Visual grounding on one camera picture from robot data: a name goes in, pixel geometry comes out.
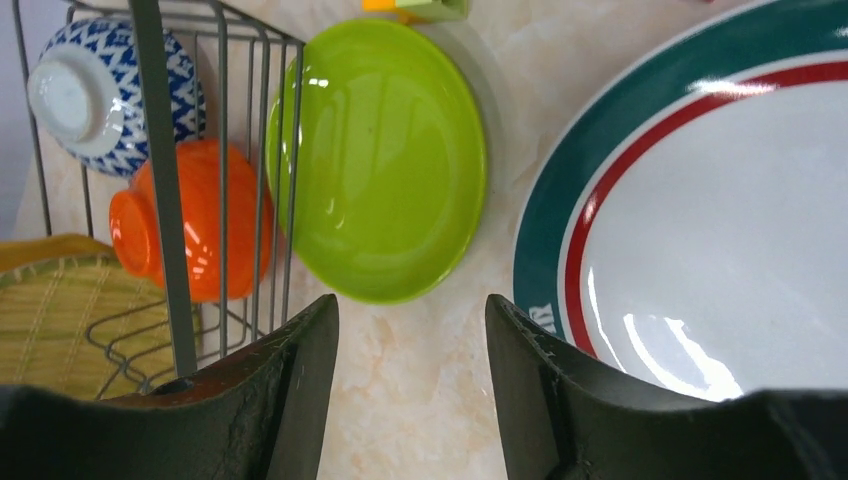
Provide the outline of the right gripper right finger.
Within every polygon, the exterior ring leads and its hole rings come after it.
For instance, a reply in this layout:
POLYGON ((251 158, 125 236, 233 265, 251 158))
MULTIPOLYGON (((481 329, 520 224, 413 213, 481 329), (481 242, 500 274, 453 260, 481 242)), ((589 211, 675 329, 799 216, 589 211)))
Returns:
POLYGON ((485 311, 511 479, 843 479, 847 394, 710 402, 623 373, 492 294, 485 311))

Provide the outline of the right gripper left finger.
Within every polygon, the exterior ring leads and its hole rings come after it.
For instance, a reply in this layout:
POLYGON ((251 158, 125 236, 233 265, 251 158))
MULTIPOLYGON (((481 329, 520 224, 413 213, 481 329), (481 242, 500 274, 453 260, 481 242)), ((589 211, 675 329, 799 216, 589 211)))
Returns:
POLYGON ((334 295, 147 394, 1 389, 5 479, 314 479, 339 340, 334 295))

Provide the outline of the round bamboo tray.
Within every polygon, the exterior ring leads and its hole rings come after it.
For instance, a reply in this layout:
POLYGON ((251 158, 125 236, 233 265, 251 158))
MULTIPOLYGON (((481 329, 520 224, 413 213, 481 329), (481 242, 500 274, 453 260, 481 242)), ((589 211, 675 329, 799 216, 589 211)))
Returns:
POLYGON ((175 377, 165 293, 116 258, 70 256, 2 273, 2 383, 100 400, 175 377))

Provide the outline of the orange bowl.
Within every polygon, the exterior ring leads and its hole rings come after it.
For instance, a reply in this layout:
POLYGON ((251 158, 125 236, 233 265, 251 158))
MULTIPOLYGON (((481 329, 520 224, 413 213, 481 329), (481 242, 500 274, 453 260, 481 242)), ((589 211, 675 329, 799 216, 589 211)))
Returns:
MULTIPOLYGON (((268 271, 272 253, 273 206, 267 187, 244 154, 229 147, 222 173, 221 143, 215 138, 176 146, 185 259, 195 303, 249 296, 268 271)), ((153 191, 152 166, 145 162, 130 186, 109 207, 113 249, 131 275, 163 286, 164 262, 153 191)))

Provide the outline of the white plate green rim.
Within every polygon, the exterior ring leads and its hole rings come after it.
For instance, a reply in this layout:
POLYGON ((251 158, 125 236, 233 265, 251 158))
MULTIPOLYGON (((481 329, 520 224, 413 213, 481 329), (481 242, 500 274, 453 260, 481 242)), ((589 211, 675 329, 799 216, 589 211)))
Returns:
POLYGON ((525 204, 513 301, 708 401, 847 386, 847 5, 756 1, 634 63, 525 204))

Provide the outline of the yellow polka dot plate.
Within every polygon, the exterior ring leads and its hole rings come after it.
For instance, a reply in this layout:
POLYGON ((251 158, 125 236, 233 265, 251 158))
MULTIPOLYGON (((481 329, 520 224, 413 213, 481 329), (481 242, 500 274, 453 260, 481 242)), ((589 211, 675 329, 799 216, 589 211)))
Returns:
POLYGON ((2 241, 1 271, 6 272, 52 258, 89 254, 113 255, 114 249, 89 236, 73 233, 34 240, 2 241))

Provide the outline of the black wire dish rack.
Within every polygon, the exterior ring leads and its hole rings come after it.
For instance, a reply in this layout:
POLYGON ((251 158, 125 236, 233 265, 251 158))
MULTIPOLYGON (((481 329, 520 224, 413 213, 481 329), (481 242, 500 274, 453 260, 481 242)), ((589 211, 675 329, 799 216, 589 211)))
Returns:
POLYGON ((28 171, 1 240, 1 382, 146 394, 289 316, 272 93, 303 43, 221 1, 12 1, 28 171))

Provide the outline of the blue red patterned bowl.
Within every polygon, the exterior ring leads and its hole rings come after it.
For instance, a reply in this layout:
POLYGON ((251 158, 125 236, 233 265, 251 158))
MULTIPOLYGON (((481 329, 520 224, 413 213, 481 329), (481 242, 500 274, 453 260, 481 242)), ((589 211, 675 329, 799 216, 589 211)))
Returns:
POLYGON ((133 24, 75 20, 56 31, 27 80, 36 121, 86 167, 129 179, 149 156, 133 24))

